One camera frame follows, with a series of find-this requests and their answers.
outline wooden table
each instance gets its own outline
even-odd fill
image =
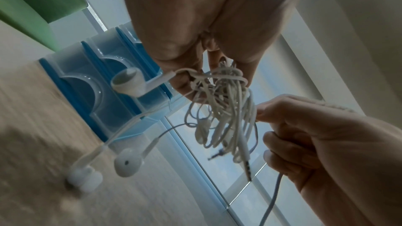
[[[157,149],[125,179],[114,172],[115,154],[107,151],[93,164],[102,185],[88,195],[69,189],[69,166],[99,144],[37,62],[3,73],[0,225],[205,225],[188,188]]]

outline cord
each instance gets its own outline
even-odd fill
[[[269,203],[269,206],[267,208],[267,211],[265,211],[263,218],[261,219],[260,226],[264,226],[265,222],[267,221],[268,215],[271,213],[273,206],[275,205],[276,198],[278,197],[279,185],[281,184],[282,177],[283,177],[283,174],[279,173],[278,178],[276,179],[275,190],[273,192],[272,200]]]

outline gray cable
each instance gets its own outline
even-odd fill
[[[275,201],[276,201],[276,197],[278,197],[279,185],[281,184],[282,177],[283,177],[283,174],[279,173],[278,179],[276,180],[275,191],[273,192],[272,200],[269,203],[269,206],[267,208],[267,211],[265,211],[263,218],[261,219],[260,226],[264,226],[265,222],[267,221],[268,215],[271,213],[273,206],[275,205]]]

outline human hand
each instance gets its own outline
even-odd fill
[[[402,131],[322,101],[285,95],[258,105],[271,124],[264,159],[326,226],[402,225]]]
[[[125,1],[139,39],[164,72],[184,67],[201,71],[202,53],[208,50],[211,69],[227,56],[249,84],[295,5],[295,0]],[[186,72],[170,83],[182,94],[191,91]]]

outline plastic organizer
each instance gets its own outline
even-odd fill
[[[167,85],[157,87],[140,98],[118,94],[110,87],[114,75],[125,68],[141,69],[146,80],[160,72],[142,44],[136,43],[134,46],[119,28],[76,43],[39,61],[102,141],[106,141],[136,115],[155,110],[149,116],[139,119],[120,138],[143,133],[171,111],[173,90]]]

